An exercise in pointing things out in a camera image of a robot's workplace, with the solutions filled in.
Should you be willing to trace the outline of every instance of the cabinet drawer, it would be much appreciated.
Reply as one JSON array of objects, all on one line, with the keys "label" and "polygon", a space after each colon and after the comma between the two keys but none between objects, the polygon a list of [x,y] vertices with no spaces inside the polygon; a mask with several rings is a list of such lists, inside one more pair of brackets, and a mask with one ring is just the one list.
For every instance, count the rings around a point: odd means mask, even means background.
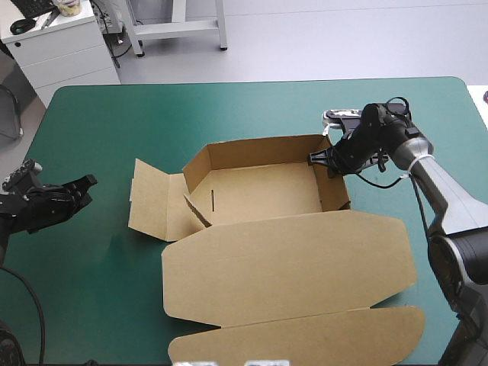
[{"label": "cabinet drawer", "polygon": [[22,67],[34,88],[114,67],[105,45]]},{"label": "cabinet drawer", "polygon": [[104,44],[95,21],[7,43],[20,67]]},{"label": "cabinet drawer", "polygon": [[56,84],[51,84],[48,86],[43,86],[42,88],[36,88],[36,93],[39,95],[40,100],[44,103],[46,108],[51,102],[56,90],[68,85],[119,85],[120,81],[115,71],[115,68],[109,67],[108,69],[103,69],[100,71],[92,72],[91,74],[79,76],[74,79],[64,80],[62,82],[57,82]]}]

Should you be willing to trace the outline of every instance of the box side panel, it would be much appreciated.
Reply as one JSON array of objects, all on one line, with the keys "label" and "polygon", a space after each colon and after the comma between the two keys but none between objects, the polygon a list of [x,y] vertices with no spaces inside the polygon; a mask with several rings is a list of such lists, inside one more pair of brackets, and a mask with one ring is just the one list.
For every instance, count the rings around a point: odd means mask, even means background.
[{"label": "box side panel", "polygon": [[204,225],[191,212],[185,200],[188,194],[183,174],[169,176],[168,230],[166,241],[174,242],[204,229]]},{"label": "box side panel", "polygon": [[306,162],[322,135],[266,137],[208,145],[212,169]]},{"label": "box side panel", "polygon": [[335,211],[348,207],[351,201],[345,186],[344,178],[336,175],[329,178],[327,167],[315,164],[313,171],[316,177],[316,186],[320,196],[322,211]]},{"label": "box side panel", "polygon": [[169,175],[136,159],[130,192],[129,227],[165,240],[168,193]]},{"label": "box side panel", "polygon": [[413,351],[423,327],[423,313],[415,307],[353,310],[188,335],[171,342],[169,356],[173,362],[211,360],[222,366],[249,359],[390,366]]},{"label": "box side panel", "polygon": [[322,210],[313,168],[306,162],[213,170],[212,222],[238,223]]},{"label": "box side panel", "polygon": [[163,257],[167,314],[220,326],[370,307],[416,281],[403,223],[353,210],[215,225]]},{"label": "box side panel", "polygon": [[183,167],[183,174],[185,175],[186,185],[190,193],[193,192],[193,190],[207,176],[212,169],[211,166],[208,146],[205,146],[187,165],[185,165],[185,167]]}]

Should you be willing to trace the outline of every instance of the desk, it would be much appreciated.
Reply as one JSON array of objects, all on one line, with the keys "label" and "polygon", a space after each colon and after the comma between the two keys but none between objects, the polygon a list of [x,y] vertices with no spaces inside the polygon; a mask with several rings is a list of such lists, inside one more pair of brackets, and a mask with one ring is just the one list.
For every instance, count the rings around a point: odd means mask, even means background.
[{"label": "desk", "polygon": [[24,16],[10,0],[0,0],[0,38],[47,107],[54,92],[67,85],[120,84],[89,0],[74,17],[59,15],[47,28],[49,14],[24,34],[11,24]]},{"label": "desk", "polygon": [[[58,91],[28,156],[43,165],[40,177],[46,183],[94,174],[93,202],[67,223],[31,236],[13,235],[5,261],[40,296],[47,319],[46,361],[167,362],[174,337],[209,328],[165,315],[160,258],[165,244],[127,228],[136,157],[165,172],[179,172],[205,143],[317,133],[325,109],[362,108],[396,95],[409,100],[414,121],[434,144],[439,163],[474,197],[488,201],[488,133],[459,79],[108,85]],[[364,175],[385,184],[399,174],[389,163],[386,173],[371,169]],[[354,209],[398,217],[407,225],[419,280],[384,303],[424,309],[425,333],[406,363],[434,363],[456,319],[429,267],[411,184],[404,181],[383,191],[355,176],[346,177],[346,184]],[[33,362],[39,349],[34,305],[11,278],[1,275],[0,289],[2,319]]]}]

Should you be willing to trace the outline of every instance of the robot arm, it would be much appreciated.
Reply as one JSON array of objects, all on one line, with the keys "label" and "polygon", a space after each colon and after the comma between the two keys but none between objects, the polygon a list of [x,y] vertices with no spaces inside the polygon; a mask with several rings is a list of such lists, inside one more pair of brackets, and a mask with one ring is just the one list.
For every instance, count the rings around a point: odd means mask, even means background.
[{"label": "robot arm", "polygon": [[10,234],[35,233],[66,221],[92,201],[88,189],[97,184],[93,175],[64,185],[42,185],[37,179],[41,170],[28,159],[3,182],[7,194],[0,194],[0,266]]},{"label": "robot arm", "polygon": [[[393,103],[400,99],[403,103]],[[408,171],[432,206],[426,233],[429,262],[452,310],[461,320],[441,365],[488,366],[488,206],[469,195],[432,156],[432,144],[412,122],[408,102],[390,99],[362,111],[328,111],[344,135],[310,154],[329,174],[358,174],[388,157]]]}]

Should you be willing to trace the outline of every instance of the keyboard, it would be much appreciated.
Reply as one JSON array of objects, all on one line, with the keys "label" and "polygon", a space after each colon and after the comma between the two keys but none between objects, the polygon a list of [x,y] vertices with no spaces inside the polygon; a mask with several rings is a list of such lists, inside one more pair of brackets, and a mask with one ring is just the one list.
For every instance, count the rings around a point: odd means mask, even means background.
[{"label": "keyboard", "polygon": [[11,0],[26,18],[36,18],[51,12],[56,6],[51,0]]}]

